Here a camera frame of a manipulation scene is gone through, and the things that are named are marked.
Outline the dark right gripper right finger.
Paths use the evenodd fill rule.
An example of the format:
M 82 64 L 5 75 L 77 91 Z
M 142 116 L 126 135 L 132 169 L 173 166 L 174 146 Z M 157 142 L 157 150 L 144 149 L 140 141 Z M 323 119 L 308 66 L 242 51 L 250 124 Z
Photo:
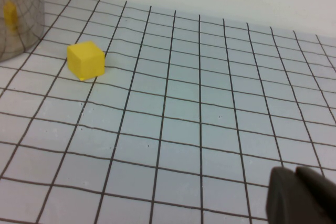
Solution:
M 335 183 L 308 167 L 297 167 L 295 173 L 314 200 L 335 223 Z

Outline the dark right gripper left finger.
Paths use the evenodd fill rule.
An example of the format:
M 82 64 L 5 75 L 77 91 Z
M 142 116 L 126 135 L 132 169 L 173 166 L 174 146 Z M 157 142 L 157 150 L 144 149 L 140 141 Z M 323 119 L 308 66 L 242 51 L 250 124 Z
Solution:
M 325 223 L 326 214 L 295 173 L 271 170 L 266 202 L 269 223 Z

